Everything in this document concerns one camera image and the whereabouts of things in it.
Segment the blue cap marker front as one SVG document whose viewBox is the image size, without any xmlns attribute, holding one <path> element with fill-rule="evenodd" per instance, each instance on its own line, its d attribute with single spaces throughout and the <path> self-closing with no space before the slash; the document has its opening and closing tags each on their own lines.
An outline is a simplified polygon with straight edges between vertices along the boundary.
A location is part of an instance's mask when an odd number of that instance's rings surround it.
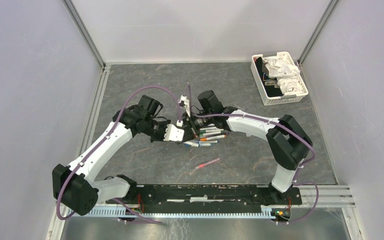
<svg viewBox="0 0 384 240">
<path fill-rule="evenodd" d="M 198 148 L 200 146 L 199 143 L 193 142 L 193 141 L 185 141 L 185 142 L 183 142 L 183 144 L 187 145 L 187 146 L 190 146 L 190 147 L 196 147 L 196 148 Z"/>
</svg>

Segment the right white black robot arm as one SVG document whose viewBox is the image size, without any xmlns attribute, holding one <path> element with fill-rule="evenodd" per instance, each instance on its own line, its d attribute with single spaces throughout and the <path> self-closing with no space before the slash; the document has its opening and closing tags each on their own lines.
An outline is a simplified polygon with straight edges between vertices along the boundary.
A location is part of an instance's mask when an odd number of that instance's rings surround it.
<svg viewBox="0 0 384 240">
<path fill-rule="evenodd" d="M 233 106 L 223 106 L 212 90 L 198 96 L 202 107 L 199 113 L 191 111 L 191 103 L 182 95 L 178 105 L 184 108 L 182 120 L 177 122 L 184 130 L 183 142 L 198 136 L 198 131 L 215 127 L 221 131 L 244 133 L 267 141 L 277 167 L 268 185 L 269 199 L 282 204 L 296 181 L 297 172 L 307 162 L 307 155 L 315 155 L 313 143 L 296 119 L 288 114 L 280 118 L 246 113 Z"/>
</svg>

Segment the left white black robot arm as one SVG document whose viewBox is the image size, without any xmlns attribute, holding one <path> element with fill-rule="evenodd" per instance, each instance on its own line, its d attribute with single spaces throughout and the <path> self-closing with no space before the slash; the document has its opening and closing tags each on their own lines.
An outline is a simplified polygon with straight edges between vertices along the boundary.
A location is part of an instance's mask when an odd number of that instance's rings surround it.
<svg viewBox="0 0 384 240">
<path fill-rule="evenodd" d="M 145 134 L 151 141 L 163 141 L 170 120 L 157 120 L 163 104 L 143 95 L 138 104 L 119 110 L 112 117 L 104 133 L 78 158 L 67 166 L 58 164 L 52 170 L 54 198 L 84 216 L 96 203 L 119 198 L 125 204 L 133 203 L 137 190 L 131 179 L 115 177 L 96 180 L 98 173 L 110 158 L 135 135 Z"/>
</svg>

